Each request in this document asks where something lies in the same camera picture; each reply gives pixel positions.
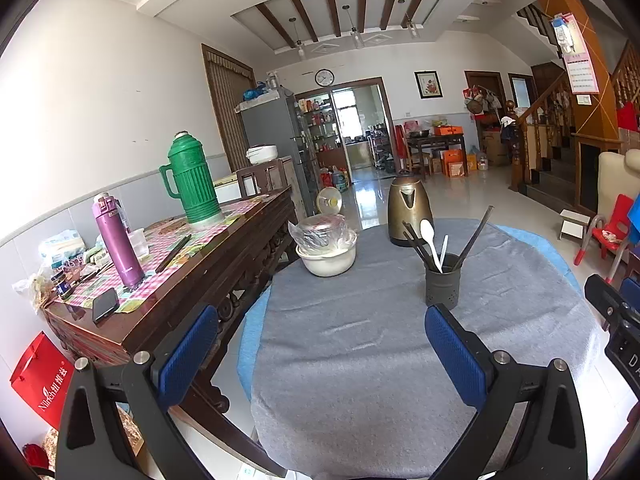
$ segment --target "framed picture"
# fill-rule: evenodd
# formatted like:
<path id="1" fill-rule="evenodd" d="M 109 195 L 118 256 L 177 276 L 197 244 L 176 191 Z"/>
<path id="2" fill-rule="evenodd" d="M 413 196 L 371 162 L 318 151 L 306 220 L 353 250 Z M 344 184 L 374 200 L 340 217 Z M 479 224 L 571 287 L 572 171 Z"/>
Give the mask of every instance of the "framed picture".
<path id="1" fill-rule="evenodd" d="M 415 80 L 418 82 L 420 97 L 422 99 L 442 97 L 437 72 L 415 72 Z"/>

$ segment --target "refrigerator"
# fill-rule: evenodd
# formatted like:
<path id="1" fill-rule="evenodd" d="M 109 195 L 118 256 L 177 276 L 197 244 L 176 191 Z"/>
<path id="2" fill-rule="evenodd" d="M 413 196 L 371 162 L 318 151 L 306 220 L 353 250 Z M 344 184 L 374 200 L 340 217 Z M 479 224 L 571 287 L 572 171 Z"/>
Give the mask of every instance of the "refrigerator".
<path id="1" fill-rule="evenodd" d="M 249 147 L 272 144 L 278 147 L 278 157 L 291 157 L 306 213 L 315 215 L 320 169 L 306 117 L 292 91 L 282 87 L 274 91 L 277 99 L 241 112 L 246 138 Z"/>

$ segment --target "white spoon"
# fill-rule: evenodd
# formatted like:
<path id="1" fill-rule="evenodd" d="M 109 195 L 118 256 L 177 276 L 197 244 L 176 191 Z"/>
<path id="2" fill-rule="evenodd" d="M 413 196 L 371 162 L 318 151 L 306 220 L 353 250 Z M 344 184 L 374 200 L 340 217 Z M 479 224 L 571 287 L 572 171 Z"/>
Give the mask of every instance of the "white spoon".
<path id="1" fill-rule="evenodd" d="M 438 268 L 440 273 L 442 273 L 442 266 L 440 265 L 440 260 L 438 259 L 438 253 L 436 253 L 436 247 L 433 245 L 434 235 L 435 235 L 435 232 L 433 230 L 433 226 L 431 225 L 431 222 L 429 222 L 427 219 L 422 220 L 420 222 L 420 236 L 422 236 L 422 239 L 429 244 L 433 261 L 436 264 L 436 267 Z"/>
<path id="2" fill-rule="evenodd" d="M 449 243 L 449 235 L 444 235 L 444 241 L 442 243 L 442 251 L 440 252 L 440 268 L 444 263 L 444 254 L 447 252 L 447 244 Z"/>

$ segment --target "black smartphone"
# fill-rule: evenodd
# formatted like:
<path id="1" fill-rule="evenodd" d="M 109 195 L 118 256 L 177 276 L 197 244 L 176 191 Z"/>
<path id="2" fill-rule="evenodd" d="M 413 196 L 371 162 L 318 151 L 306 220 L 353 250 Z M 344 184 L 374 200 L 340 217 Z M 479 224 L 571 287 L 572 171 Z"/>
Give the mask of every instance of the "black smartphone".
<path id="1" fill-rule="evenodd" d="M 94 298 L 94 323 L 98 324 L 107 319 L 119 306 L 120 302 L 115 288 L 110 288 L 97 298 Z"/>

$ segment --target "green thermos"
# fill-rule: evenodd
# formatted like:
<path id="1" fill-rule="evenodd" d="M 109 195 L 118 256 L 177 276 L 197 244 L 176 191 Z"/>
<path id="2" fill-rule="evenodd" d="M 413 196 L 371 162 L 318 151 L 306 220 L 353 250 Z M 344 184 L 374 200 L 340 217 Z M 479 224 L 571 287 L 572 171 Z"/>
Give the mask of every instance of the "green thermos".
<path id="1" fill-rule="evenodd" d="M 203 222 L 220 213 L 220 205 L 213 186 L 202 143 L 188 132 L 175 134 L 169 150 L 167 166 L 160 166 L 160 174 L 171 198 L 179 198 L 190 224 Z M 167 170 L 174 174 L 178 193 L 171 189 Z"/>

